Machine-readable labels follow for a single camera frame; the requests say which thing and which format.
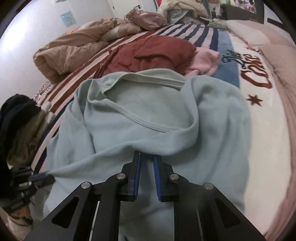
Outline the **person left hand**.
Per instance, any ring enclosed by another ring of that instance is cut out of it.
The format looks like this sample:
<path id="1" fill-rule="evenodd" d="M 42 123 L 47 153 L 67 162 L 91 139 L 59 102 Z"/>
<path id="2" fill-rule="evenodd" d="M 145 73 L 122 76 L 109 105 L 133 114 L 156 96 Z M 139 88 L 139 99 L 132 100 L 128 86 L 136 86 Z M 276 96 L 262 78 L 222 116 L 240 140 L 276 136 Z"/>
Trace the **person left hand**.
<path id="1" fill-rule="evenodd" d="M 31 217 L 31 211 L 29 205 L 23 206 L 12 213 L 8 213 L 5 210 L 9 220 L 18 225 L 29 226 L 33 224 L 33 219 Z"/>

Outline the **left cream sweater forearm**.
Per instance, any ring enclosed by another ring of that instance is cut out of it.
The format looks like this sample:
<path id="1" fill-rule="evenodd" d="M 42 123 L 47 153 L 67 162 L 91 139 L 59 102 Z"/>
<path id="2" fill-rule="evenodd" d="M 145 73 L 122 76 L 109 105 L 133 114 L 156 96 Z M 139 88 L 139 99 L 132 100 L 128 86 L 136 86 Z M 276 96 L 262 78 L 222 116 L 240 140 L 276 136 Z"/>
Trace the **left cream sweater forearm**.
<path id="1" fill-rule="evenodd" d="M 33 230 L 33 219 L 29 217 L 8 216 L 8 228 L 17 240 L 25 240 L 26 236 Z"/>

